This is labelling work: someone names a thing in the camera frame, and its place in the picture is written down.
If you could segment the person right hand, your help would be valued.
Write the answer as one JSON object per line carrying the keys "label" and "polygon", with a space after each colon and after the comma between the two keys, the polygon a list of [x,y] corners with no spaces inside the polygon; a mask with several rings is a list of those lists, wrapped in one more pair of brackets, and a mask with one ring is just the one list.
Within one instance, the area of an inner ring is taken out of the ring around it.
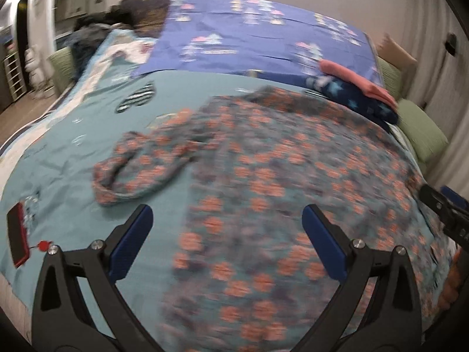
{"label": "person right hand", "polygon": [[463,250],[458,249],[449,270],[448,276],[444,282],[443,290],[438,299],[438,308],[441,311],[448,310],[459,296],[459,286],[461,285],[461,274],[457,266],[460,254]]}

